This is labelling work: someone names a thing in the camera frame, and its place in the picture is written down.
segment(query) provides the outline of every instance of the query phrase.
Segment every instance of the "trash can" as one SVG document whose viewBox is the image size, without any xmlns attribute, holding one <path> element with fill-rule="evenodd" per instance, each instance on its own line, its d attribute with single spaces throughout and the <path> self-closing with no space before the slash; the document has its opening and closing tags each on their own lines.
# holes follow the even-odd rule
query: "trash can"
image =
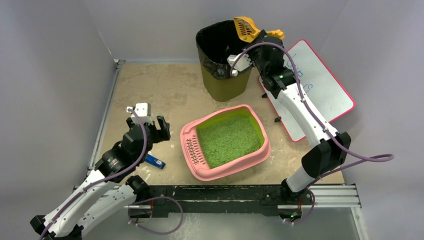
<svg viewBox="0 0 424 240">
<path fill-rule="evenodd" d="M 197 33 L 196 45 L 203 84 L 216 101 L 226 102 L 245 91 L 252 67 L 231 76 L 227 58 L 240 54 L 247 44 L 239 39 L 233 20 L 215 23 Z"/>
</svg>

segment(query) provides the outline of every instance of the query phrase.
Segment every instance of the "yellow litter scoop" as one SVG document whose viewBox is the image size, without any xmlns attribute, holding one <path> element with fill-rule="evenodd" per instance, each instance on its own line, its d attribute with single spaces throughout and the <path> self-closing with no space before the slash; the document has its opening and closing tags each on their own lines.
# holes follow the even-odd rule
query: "yellow litter scoop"
<svg viewBox="0 0 424 240">
<path fill-rule="evenodd" d="M 237 16 L 234 18 L 235 29 L 237 30 L 240 40 L 251 43 L 259 34 L 260 30 L 256 27 L 255 22 L 247 16 Z M 269 36 L 284 39 L 284 32 L 280 29 L 266 32 Z"/>
</svg>

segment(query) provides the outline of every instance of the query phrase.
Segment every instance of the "green litter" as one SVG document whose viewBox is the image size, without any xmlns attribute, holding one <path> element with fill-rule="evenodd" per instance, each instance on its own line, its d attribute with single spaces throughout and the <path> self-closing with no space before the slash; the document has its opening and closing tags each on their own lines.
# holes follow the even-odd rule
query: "green litter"
<svg viewBox="0 0 424 240">
<path fill-rule="evenodd" d="M 209 167 L 219 167 L 259 150 L 263 139 L 258 135 L 256 125 L 256 121 L 255 125 L 252 124 L 252 117 L 233 115 L 214 124 L 197 127 L 200 148 Z"/>
</svg>

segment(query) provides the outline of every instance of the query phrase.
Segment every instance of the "litter box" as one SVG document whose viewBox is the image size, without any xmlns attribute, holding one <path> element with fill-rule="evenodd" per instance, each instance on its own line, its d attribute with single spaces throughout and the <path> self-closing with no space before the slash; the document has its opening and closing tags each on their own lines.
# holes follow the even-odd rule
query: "litter box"
<svg viewBox="0 0 424 240">
<path fill-rule="evenodd" d="M 243 119 L 246 119 L 245 117 L 248 118 L 248 124 L 252 126 L 259 139 L 259 149 L 223 165 L 210 167 L 202 151 L 198 130 L 201 131 L 202 129 L 219 125 L 238 116 L 243 116 Z M 271 154 L 271 145 L 264 126 L 253 109 L 246 104 L 225 108 L 188 123 L 181 130 L 180 140 L 188 168 L 201 181 L 212 181 L 243 171 L 265 161 Z"/>
</svg>

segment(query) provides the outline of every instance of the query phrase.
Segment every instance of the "beige tabletop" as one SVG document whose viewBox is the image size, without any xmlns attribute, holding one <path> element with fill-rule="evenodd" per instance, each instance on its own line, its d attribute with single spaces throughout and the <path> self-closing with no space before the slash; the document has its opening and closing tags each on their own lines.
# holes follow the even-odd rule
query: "beige tabletop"
<svg viewBox="0 0 424 240">
<path fill-rule="evenodd" d="M 311 148 L 306 139 L 293 142 L 281 123 L 274 123 L 277 114 L 258 82 L 258 72 L 250 75 L 245 92 L 230 101 L 217 102 L 205 89 L 199 63 L 132 64 L 122 67 L 104 134 L 101 154 L 111 149 L 129 129 L 127 106 L 150 103 L 152 117 L 163 115 L 170 123 L 171 140 L 153 145 L 150 152 L 166 162 L 163 170 L 142 163 L 130 176 L 140 175 L 149 185 L 239 185 L 280 184 L 301 166 L 302 156 Z M 260 118 L 271 144 L 271 155 L 264 162 L 233 175 L 213 181 L 200 181 L 190 172 L 180 144 L 180 131 L 187 123 L 217 110 L 250 105 Z M 318 183 L 344 183 L 340 172 Z"/>
</svg>

